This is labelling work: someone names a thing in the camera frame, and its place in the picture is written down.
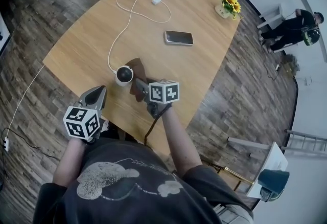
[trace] black pants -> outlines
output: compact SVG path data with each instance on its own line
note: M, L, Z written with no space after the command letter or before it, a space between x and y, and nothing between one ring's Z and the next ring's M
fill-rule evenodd
M261 36L264 39L277 38L282 36L281 39L278 40L274 45L270 46L272 51L280 50L287 44L295 44L303 40L301 36L301 30L288 29L285 25L285 22L280 24L274 30L269 30L265 33L262 33Z

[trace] wooden floor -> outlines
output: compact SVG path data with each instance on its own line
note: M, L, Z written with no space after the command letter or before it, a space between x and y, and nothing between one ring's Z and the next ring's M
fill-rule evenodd
M17 102L48 51L97 1L11 1L5 21L12 37L0 58L0 129L8 127ZM247 156L250 150L227 144L227 137L282 144L286 137L283 130L291 122L296 88L284 70L276 81L267 77L264 59L269 73L275 76L280 55L261 51L256 26L262 21L245 0L240 3L244 18L187 130L202 155L253 178L260 161ZM26 94L12 128L30 144L60 158L67 144L62 117L76 99L44 68ZM30 223L38 190L52 180L57 161L31 149L12 133L10 139L10 152L4 154L9 179L0 193L0 220ZM240 195L250 206L253 204L253 200Z

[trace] power outlet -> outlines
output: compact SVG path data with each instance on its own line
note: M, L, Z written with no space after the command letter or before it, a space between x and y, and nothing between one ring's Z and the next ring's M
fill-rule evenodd
M5 137L5 151L9 151L9 139L7 137Z

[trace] table top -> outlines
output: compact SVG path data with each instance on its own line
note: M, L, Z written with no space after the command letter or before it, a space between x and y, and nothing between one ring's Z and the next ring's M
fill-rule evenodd
M154 23L133 14L128 29L112 49L110 64L114 69L139 57L147 77L180 83L180 100L173 104L186 128L211 85L234 36L239 20L223 19L214 6L218 0L162 0L172 12L165 24ZM131 8L134 0L120 0ZM169 12L161 3L137 0L134 11L164 21ZM108 89L103 116L139 140L153 122L145 103L129 94L130 87L119 87L107 65L110 46L124 29L129 12L116 0L100 0L81 16L58 40L44 64L71 91L80 96L88 89L105 85ZM168 46L164 31L191 32L194 45ZM169 154L162 121L148 137L155 150Z
M276 142L274 142L269 150L268 155L263 162L263 165L255 178L255 184L249 189L247 196L248 197L255 197L261 198L260 191L262 186L258 183L259 174L264 169L271 169L271 170L282 170L285 171L288 165L288 161L285 158L284 154L282 153L281 149L278 147Z

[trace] white plug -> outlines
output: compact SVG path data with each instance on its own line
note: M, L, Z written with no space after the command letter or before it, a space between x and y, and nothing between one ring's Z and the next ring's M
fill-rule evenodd
M157 5L157 4L159 4L161 2L161 0L152 0L152 4L153 5Z
M6 152L9 151L9 139L7 137L5 137L5 150Z

